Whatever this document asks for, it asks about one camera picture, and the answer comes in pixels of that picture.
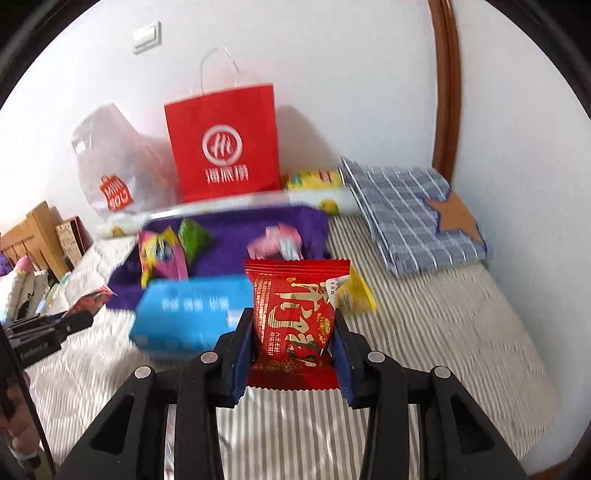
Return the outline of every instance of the white wall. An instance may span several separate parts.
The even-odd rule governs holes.
[[[558,413],[523,461],[565,460],[591,420],[591,121],[544,53],[484,0],[455,0],[463,111],[454,187],[553,377]]]
[[[133,30],[162,22],[163,44],[139,56]],[[69,140],[115,102],[170,154],[163,104],[189,95],[202,55],[227,46],[241,80],[273,82],[285,166],[429,165],[436,117],[426,2],[376,0],[101,0],[66,28],[0,110],[0,231],[48,200],[93,231]],[[224,59],[206,86],[231,86]]]

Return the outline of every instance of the purple cloth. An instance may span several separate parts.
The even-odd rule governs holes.
[[[0,254],[0,277],[8,275],[12,271],[10,262],[6,258],[6,255]]]
[[[250,258],[246,247],[265,235],[268,226],[279,222],[297,228],[302,240],[304,258],[328,258],[326,241],[329,235],[328,217],[324,212],[304,206],[286,206],[206,213],[189,217],[209,230],[212,242],[189,270],[189,277],[213,277],[244,273],[244,259]],[[182,218],[154,220],[144,229],[162,233],[168,225],[175,232]],[[136,246],[123,265],[109,280],[113,295],[107,306],[111,309],[135,310],[144,290],[139,286],[142,268]]]

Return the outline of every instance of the plaid cloth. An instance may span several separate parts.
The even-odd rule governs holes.
[[[438,231],[439,213],[424,200],[451,190],[433,168],[368,167],[341,158],[343,181],[363,212],[386,266],[397,276],[484,260],[486,244],[460,230]]]

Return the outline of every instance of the blue tissue box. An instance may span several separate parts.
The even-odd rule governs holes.
[[[154,359],[191,359],[233,332],[252,298],[244,275],[152,280],[136,308],[129,339]]]

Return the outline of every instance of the orange star patch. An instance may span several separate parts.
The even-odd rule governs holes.
[[[429,199],[424,199],[424,201],[439,214],[437,233],[461,230],[470,238],[484,245],[476,220],[456,192],[450,190],[447,199],[443,202]]]

